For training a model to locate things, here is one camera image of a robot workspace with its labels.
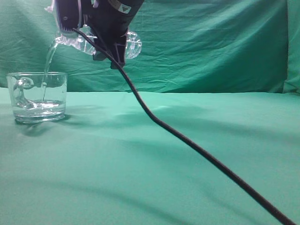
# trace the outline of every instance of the clear glass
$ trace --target clear glass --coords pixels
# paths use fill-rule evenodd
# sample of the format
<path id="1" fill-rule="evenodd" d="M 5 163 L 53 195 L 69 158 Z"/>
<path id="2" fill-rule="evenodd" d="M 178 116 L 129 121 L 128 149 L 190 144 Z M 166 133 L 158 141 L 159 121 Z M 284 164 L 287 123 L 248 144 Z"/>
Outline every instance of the clear glass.
<path id="1" fill-rule="evenodd" d="M 11 73 L 7 75 L 7 83 L 18 122 L 38 123 L 64 118 L 67 74 Z"/>

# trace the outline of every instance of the green cloth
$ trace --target green cloth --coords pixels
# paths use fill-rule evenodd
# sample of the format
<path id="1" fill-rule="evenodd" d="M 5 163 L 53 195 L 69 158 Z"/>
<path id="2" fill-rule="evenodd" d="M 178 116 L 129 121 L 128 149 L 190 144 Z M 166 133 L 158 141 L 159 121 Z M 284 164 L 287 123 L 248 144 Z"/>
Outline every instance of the green cloth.
<path id="1" fill-rule="evenodd" d="M 141 95 L 300 224 L 299 96 Z M 32 126 L 0 96 L 1 225 L 280 224 L 130 93 L 68 93 L 66 120 Z"/>
<path id="2" fill-rule="evenodd" d="M 289 59 L 284 92 L 300 93 L 300 1 L 288 0 Z"/>
<path id="3" fill-rule="evenodd" d="M 51 0 L 0 1 L 0 87 L 8 72 L 44 70 L 56 32 Z M 287 78 L 285 0 L 146 0 L 130 27 L 143 42 L 126 71 L 142 91 L 282 92 Z M 110 63 L 59 46 L 51 71 L 69 91 L 128 91 Z"/>

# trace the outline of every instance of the clear plastic bottle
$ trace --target clear plastic bottle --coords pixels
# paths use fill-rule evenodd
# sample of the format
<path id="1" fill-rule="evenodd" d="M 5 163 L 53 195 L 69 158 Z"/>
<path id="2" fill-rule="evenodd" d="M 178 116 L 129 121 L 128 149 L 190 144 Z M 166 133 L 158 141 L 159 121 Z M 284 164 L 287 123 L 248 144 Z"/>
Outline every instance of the clear plastic bottle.
<path id="1" fill-rule="evenodd" d="M 84 27 L 81 28 L 80 30 L 92 40 L 97 38 L 91 34 L 89 27 L 86 25 L 84 25 Z M 93 55 L 95 53 L 95 48 L 80 35 L 77 38 L 70 38 L 62 34 L 59 34 L 59 36 L 56 37 L 55 41 L 58 44 L 73 46 L 77 50 L 89 55 Z M 134 59 L 141 53 L 141 51 L 142 51 L 142 41 L 140 37 L 134 31 L 128 31 L 125 59 L 128 60 Z"/>

